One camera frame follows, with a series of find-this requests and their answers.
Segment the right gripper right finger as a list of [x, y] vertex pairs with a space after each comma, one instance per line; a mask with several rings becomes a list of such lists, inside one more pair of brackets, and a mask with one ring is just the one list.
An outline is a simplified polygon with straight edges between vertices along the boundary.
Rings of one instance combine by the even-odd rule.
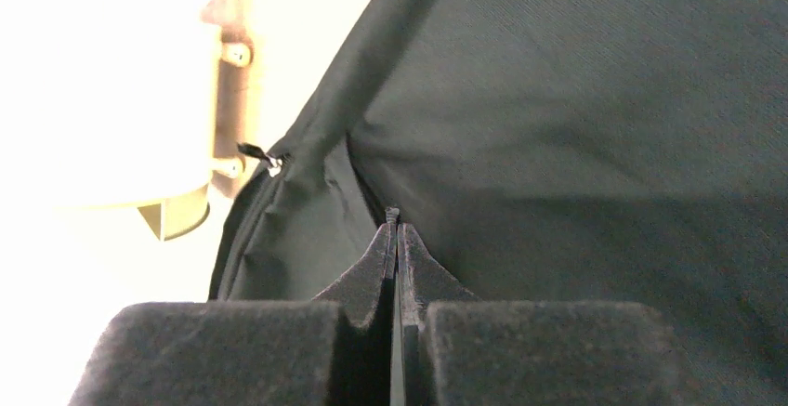
[[631, 302], [481, 301], [398, 230], [409, 405], [680, 405], [684, 359]]

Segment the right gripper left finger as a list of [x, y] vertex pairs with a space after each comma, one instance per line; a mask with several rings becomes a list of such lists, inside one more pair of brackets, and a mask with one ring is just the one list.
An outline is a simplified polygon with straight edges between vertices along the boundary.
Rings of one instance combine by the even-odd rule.
[[309, 301], [144, 303], [108, 324], [74, 405], [387, 405], [397, 226]]

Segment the black student backpack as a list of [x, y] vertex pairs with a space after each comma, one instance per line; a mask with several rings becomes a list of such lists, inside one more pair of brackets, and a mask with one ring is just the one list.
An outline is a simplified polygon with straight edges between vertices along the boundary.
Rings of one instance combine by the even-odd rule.
[[704, 405], [787, 401], [787, 0], [372, 0], [225, 224], [308, 299], [389, 207], [485, 299], [660, 310]]

